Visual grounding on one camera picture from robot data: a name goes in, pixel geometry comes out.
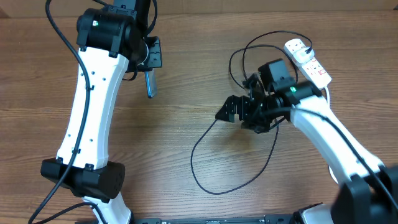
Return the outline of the blue Galaxy smartphone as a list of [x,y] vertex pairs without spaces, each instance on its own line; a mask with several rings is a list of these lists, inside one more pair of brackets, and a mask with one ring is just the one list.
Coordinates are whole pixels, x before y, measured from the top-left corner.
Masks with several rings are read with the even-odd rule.
[[155,78],[155,70],[145,72],[147,96],[148,98],[153,98],[157,94],[157,84]]

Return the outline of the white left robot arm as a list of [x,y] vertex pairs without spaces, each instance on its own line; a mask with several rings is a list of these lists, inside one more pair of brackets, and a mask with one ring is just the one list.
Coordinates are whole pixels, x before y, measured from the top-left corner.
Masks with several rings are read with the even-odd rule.
[[78,62],[72,112],[63,142],[54,158],[41,165],[41,174],[56,187],[82,199],[97,223],[133,223],[134,215],[121,195],[125,166],[111,162],[108,138],[122,81],[143,73],[147,96],[157,93],[155,70],[162,66],[160,40],[151,36],[157,2],[115,1],[87,9],[77,20]]

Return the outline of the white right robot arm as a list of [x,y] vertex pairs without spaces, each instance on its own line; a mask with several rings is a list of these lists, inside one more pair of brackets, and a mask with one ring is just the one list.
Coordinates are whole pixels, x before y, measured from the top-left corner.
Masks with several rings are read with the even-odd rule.
[[259,67],[243,81],[246,96],[230,96],[217,120],[266,133],[290,121],[311,140],[339,185],[332,205],[318,203],[296,211],[291,223],[397,223],[397,168],[387,168],[366,150],[333,114],[311,81],[297,83],[282,59]]

